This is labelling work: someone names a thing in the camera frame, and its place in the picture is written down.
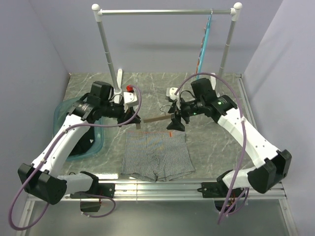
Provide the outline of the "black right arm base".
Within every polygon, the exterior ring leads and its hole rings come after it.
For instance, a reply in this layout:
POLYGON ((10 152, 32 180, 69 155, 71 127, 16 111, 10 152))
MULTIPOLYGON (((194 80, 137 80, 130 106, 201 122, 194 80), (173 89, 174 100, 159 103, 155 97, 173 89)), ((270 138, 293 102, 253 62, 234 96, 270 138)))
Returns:
POLYGON ((220 184, 218 182, 202 182, 201 187, 197 189, 198 192, 202 194, 203 198, 212 198, 215 199, 215 207, 218 211, 222 210, 222 207, 225 206, 224 212, 226 212, 235 202, 235 200, 241 196, 245 197, 245 193, 242 194, 244 191, 242 188, 233 189, 228 202, 224 205, 224 199, 228 193, 228 188, 220 184))

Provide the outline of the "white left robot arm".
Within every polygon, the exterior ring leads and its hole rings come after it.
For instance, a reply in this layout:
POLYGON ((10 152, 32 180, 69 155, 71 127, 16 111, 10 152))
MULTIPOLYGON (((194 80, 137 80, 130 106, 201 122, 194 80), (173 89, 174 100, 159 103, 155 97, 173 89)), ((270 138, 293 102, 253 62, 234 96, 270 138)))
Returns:
POLYGON ((115 104, 114 88, 109 83, 95 81, 90 92, 75 101, 67 112, 64 123, 46 149, 31 164, 22 164, 18 176, 25 191, 48 204, 55 205, 63 196, 83 192, 93 198, 99 193, 99 178, 82 171, 61 176, 60 170, 79 141, 102 117, 115 118, 117 127, 140 123, 138 113, 142 105, 140 89, 130 85, 122 100, 115 104))

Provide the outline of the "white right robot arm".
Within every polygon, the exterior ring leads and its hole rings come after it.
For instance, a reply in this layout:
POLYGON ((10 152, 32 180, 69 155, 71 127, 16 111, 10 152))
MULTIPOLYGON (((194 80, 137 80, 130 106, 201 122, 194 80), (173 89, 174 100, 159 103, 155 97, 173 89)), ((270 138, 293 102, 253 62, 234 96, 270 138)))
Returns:
POLYGON ((192 101, 185 101, 177 88, 168 88, 166 97, 172 102, 169 110, 171 123, 168 130, 184 131, 182 121, 205 115, 224 128, 242 146, 254 167, 227 171, 217 178, 217 191, 229 196, 236 188, 251 187, 264 194, 288 174, 292 155, 267 141, 241 114, 238 105, 227 95, 217 96, 211 81, 201 78, 191 83, 192 101))

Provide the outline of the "grey striped boxer underwear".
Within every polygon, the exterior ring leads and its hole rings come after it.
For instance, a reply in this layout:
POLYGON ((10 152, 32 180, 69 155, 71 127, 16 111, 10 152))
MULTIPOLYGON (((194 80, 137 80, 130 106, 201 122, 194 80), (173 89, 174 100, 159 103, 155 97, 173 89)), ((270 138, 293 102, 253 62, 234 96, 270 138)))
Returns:
POLYGON ((170 181, 195 171, 186 133, 128 132, 121 174, 143 181, 170 181))

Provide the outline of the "beige clip hanger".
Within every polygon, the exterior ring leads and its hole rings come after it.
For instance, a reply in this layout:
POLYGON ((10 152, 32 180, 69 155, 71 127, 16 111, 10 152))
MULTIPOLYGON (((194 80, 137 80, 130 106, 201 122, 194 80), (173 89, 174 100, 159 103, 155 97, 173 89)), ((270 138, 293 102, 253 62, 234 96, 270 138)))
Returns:
POLYGON ((136 129, 139 130, 141 129, 141 124, 142 123, 151 123, 151 122, 157 122, 157 121, 162 121, 162 120, 166 120, 166 119, 171 119, 171 114, 167 113, 165 110, 162 110, 166 107, 171 107, 170 105, 163 105, 162 107, 160 107, 160 111, 164 113, 164 115, 161 116, 157 116, 157 117, 152 117, 152 118, 145 118, 142 119, 140 123, 137 123, 135 125, 136 129))

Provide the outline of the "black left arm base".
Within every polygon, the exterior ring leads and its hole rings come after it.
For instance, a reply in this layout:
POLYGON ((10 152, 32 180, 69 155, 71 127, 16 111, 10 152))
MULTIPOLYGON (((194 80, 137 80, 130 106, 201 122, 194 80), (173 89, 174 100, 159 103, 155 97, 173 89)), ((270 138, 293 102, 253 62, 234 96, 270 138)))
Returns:
POLYGON ((110 200, 113 203, 113 207, 104 215, 107 216, 112 213, 116 207, 116 202, 113 199, 115 187, 114 183, 101 183, 98 184, 94 190, 70 194, 70 198, 80 199, 80 210, 85 216, 88 216, 89 213, 98 212, 101 208, 102 200, 110 200))

